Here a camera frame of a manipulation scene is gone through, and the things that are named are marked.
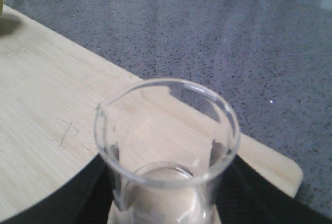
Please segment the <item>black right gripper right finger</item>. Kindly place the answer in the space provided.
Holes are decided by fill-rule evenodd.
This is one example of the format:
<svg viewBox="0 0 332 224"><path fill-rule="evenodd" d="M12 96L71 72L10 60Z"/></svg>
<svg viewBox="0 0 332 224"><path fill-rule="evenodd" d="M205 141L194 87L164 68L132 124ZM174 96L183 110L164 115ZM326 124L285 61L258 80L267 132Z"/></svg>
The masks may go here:
<svg viewBox="0 0 332 224"><path fill-rule="evenodd" d="M331 223L291 198L236 156L216 198L222 223Z"/></svg>

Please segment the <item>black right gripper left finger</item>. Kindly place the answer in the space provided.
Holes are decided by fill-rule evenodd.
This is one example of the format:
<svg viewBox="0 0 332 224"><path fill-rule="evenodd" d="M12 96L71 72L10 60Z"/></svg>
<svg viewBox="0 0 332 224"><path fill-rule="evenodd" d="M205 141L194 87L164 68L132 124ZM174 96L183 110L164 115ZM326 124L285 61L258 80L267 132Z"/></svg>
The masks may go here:
<svg viewBox="0 0 332 224"><path fill-rule="evenodd" d="M107 223L112 200L107 166L97 155L55 193L5 223Z"/></svg>

